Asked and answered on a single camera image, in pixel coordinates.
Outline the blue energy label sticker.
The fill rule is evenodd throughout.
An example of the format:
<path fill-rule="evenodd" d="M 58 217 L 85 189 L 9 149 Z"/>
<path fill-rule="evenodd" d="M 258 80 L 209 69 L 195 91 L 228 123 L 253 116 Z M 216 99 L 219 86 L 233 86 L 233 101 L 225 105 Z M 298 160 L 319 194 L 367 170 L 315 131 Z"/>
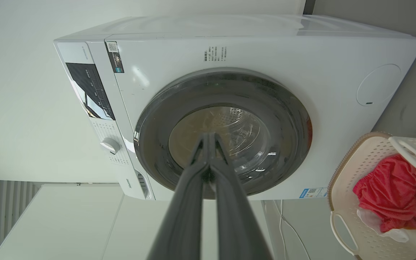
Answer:
<path fill-rule="evenodd" d="M 300 194 L 300 199 L 323 198 L 328 194 L 328 188 L 305 188 Z"/>

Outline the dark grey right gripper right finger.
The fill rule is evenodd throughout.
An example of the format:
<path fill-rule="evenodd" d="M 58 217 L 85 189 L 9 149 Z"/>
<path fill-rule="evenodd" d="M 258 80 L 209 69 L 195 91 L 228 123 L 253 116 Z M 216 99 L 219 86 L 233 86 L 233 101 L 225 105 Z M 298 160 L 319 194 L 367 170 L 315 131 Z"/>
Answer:
<path fill-rule="evenodd" d="M 209 168 L 217 200 L 219 260 L 273 260 L 221 137 L 209 135 Z"/>

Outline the round white filter cover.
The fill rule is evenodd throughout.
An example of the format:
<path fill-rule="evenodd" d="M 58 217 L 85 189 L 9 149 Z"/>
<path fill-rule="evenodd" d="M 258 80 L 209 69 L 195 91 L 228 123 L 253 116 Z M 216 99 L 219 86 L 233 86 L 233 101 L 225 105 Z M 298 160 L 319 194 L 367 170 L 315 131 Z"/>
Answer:
<path fill-rule="evenodd" d="M 398 89 L 402 72 L 395 64 L 385 64 L 374 69 L 361 82 L 356 99 L 360 105 L 378 105 L 391 97 Z"/>

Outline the red garment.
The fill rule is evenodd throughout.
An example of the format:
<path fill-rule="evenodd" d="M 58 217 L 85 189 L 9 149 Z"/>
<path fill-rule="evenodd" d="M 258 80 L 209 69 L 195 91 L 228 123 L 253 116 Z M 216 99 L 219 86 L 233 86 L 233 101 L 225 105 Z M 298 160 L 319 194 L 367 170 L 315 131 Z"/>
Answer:
<path fill-rule="evenodd" d="M 380 220 L 380 232 L 416 230 L 416 168 L 400 154 L 381 160 L 354 186 L 359 207 Z"/>

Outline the black QR code sticker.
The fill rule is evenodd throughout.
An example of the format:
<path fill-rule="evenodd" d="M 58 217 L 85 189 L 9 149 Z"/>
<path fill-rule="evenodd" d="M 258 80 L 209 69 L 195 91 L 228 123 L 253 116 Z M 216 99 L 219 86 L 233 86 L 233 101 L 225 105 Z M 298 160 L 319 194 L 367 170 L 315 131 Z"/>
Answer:
<path fill-rule="evenodd" d="M 114 41 L 105 41 L 105 46 L 114 73 L 124 73 L 124 67 L 120 57 L 118 44 Z"/>

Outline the white detergent drawer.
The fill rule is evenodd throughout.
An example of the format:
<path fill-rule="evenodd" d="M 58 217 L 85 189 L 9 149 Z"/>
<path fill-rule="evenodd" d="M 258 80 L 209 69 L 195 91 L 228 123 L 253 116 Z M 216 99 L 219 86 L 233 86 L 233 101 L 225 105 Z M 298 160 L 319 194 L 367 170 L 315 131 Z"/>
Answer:
<path fill-rule="evenodd" d="M 135 199 L 155 200 L 148 177 L 136 169 L 128 169 L 118 177 L 120 187 L 125 195 Z"/>

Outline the white cabinet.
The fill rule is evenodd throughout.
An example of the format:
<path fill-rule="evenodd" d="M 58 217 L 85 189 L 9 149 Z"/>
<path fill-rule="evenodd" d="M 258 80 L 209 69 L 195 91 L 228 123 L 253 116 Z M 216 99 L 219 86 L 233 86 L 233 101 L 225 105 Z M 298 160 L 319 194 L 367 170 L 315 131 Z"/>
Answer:
<path fill-rule="evenodd" d="M 146 260 L 170 201 L 117 184 L 45 184 L 0 245 L 0 260 Z"/>

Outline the cream perforated laundry basket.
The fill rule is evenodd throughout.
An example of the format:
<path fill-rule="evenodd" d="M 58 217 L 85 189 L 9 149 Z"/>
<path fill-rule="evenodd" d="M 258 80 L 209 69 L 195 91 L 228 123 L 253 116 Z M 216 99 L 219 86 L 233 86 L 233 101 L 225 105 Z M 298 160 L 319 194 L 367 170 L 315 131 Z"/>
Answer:
<path fill-rule="evenodd" d="M 394 154 L 402 155 L 416 168 L 416 138 L 367 133 L 348 151 L 329 183 L 332 232 L 355 260 L 416 260 L 416 230 L 408 230 L 409 240 L 402 243 L 377 235 L 357 216 L 359 201 L 354 186 L 382 159 Z"/>

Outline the black glossy display panel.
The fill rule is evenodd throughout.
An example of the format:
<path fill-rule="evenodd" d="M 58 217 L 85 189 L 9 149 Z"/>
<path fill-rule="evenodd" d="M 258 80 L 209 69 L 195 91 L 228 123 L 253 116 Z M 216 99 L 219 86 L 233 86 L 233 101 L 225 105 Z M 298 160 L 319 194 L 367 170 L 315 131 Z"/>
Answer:
<path fill-rule="evenodd" d="M 66 63 L 89 117 L 116 120 L 95 64 Z"/>

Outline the dark round glass washer door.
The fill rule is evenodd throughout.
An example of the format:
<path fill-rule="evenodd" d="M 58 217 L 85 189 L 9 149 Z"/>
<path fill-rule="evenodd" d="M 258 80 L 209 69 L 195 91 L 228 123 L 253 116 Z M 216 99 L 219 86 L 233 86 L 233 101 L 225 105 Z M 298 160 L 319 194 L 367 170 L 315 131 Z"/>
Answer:
<path fill-rule="evenodd" d="M 221 138 L 249 196 L 290 177 L 312 141 L 306 108 L 279 82 L 251 70 L 217 68 L 158 91 L 136 124 L 134 148 L 145 172 L 173 191 L 200 136 L 211 132 Z"/>

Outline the white front-load washing machine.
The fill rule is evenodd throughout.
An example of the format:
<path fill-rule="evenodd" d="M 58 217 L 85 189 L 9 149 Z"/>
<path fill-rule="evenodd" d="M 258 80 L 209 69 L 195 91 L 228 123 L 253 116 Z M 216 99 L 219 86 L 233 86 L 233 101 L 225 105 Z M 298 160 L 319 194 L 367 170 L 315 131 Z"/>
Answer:
<path fill-rule="evenodd" d="M 105 41 L 118 44 L 124 73 L 114 73 Z M 155 200 L 174 190 L 157 183 L 140 164 L 134 132 L 150 100 L 172 81 L 205 69 L 235 68 L 279 82 L 306 108 L 312 124 L 309 152 L 282 183 L 251 200 L 299 199 L 306 188 L 327 187 L 353 143 L 372 130 L 391 97 L 363 106 L 356 93 L 365 77 L 385 64 L 401 69 L 402 80 L 416 59 L 416 37 L 348 20 L 292 15 L 172 15 L 125 17 L 78 31 L 53 42 L 68 79 L 66 63 L 95 64 L 116 120 L 89 117 L 118 177 L 128 169 L 147 175 Z"/>

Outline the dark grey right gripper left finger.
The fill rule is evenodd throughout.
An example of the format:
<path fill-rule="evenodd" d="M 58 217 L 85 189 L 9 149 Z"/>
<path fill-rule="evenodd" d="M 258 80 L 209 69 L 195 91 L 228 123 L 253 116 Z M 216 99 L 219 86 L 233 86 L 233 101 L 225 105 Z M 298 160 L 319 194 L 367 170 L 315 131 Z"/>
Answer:
<path fill-rule="evenodd" d="M 147 260 L 200 260 L 204 186 L 210 182 L 209 135 L 200 135 Z"/>

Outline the white round control knob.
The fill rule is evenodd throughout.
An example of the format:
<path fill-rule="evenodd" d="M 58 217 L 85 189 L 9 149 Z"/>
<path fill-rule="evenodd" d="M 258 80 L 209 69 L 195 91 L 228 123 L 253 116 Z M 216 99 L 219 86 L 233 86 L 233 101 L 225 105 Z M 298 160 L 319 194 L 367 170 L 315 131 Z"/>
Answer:
<path fill-rule="evenodd" d="M 100 145 L 114 155 L 116 155 L 121 149 L 120 143 L 112 138 L 104 138 L 100 142 Z"/>

